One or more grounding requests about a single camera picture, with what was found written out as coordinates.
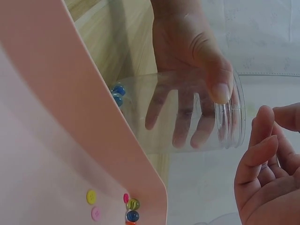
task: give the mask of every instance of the wooden floor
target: wooden floor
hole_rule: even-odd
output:
[[[65,0],[83,41],[108,86],[156,72],[149,0]],[[148,155],[167,186],[169,155]]]

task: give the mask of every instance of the clear plastic jar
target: clear plastic jar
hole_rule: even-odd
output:
[[[126,78],[112,92],[120,86],[126,93],[118,95],[118,105],[147,154],[237,148],[243,143],[245,103],[236,73],[232,97],[224,105],[213,103],[199,70]]]

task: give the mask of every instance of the white fabric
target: white fabric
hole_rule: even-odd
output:
[[[202,0],[239,74],[300,75],[300,1]]]

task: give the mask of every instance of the button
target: button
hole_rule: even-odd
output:
[[[86,201],[88,202],[88,204],[92,205],[95,204],[97,199],[97,194],[94,190],[89,190],[86,194]]]
[[[129,201],[129,195],[128,194],[123,195],[123,201],[124,201],[125,204],[128,203],[128,201]]]
[[[92,209],[92,213],[91,214],[92,214],[92,219],[94,221],[99,221],[100,220],[101,215],[100,215],[100,209],[98,207],[95,206]]]

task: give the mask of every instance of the palm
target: palm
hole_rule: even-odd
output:
[[[300,155],[267,107],[253,122],[249,149],[235,178],[235,195],[244,225],[299,224]]]

